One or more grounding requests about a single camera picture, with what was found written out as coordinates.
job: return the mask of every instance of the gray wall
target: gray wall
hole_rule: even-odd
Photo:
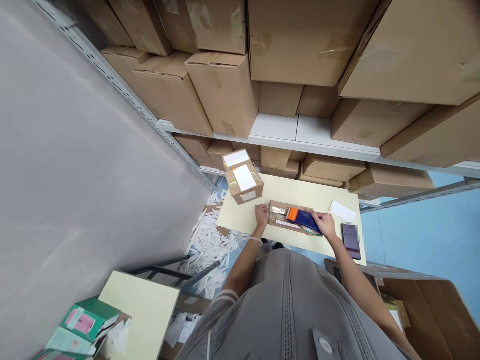
[[[0,4],[0,358],[113,269],[186,249],[210,189],[28,0]]]

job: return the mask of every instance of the shirt button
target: shirt button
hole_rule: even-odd
[[[325,340],[323,337],[319,337],[318,341],[320,342],[320,345],[323,348],[323,350],[325,350],[327,353],[331,354],[334,351],[332,349],[332,346],[329,344],[329,342]]]

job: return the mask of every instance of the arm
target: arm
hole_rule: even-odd
[[[253,238],[261,239],[269,221],[269,206],[262,204],[255,206],[256,228]],[[240,256],[231,268],[230,274],[226,278],[223,290],[232,290],[241,297],[247,290],[250,278],[255,269],[257,254],[262,244],[256,240],[250,239],[242,250]]]
[[[395,322],[382,298],[353,261],[342,240],[337,236],[333,216],[328,213],[316,213],[313,210],[310,211],[310,214],[330,243],[341,270],[342,282],[353,300],[355,300],[365,314],[367,314],[392,341],[413,359],[421,360],[405,334]]]

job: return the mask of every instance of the shelf rack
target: shelf rack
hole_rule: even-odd
[[[170,121],[157,119],[132,89],[130,89],[122,77],[112,68],[108,61],[105,60],[99,50],[83,34],[78,27],[77,20],[70,13],[67,13],[65,9],[59,9],[47,0],[31,1],[63,33],[63,35],[70,40],[78,51],[80,51],[105,78],[107,78],[107,80],[125,97],[127,101],[130,102],[145,120],[148,121],[150,125],[183,157],[183,159],[192,166],[212,188],[217,189],[214,179],[216,176],[224,176],[225,173],[217,169],[198,166],[198,164],[175,140],[172,133],[195,136],[201,135],[178,130]],[[362,205],[362,213],[480,188],[480,180],[477,180],[480,178],[480,163],[465,161],[448,168],[440,168],[412,162],[388,160],[382,158],[378,147],[332,140],[330,121],[329,119],[324,118],[303,115],[285,117],[260,113],[255,120],[255,124],[253,125],[249,137],[242,138],[214,133],[212,138],[466,177],[464,181],[456,184],[385,203],[380,203],[379,200],[359,200],[360,205]]]

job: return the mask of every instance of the hand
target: hand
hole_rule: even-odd
[[[256,223],[267,225],[269,222],[269,206],[266,204],[255,205]]]
[[[337,236],[337,232],[335,231],[335,220],[331,214],[315,212],[315,210],[310,209],[310,215],[313,217],[316,225],[327,240],[332,240]]]

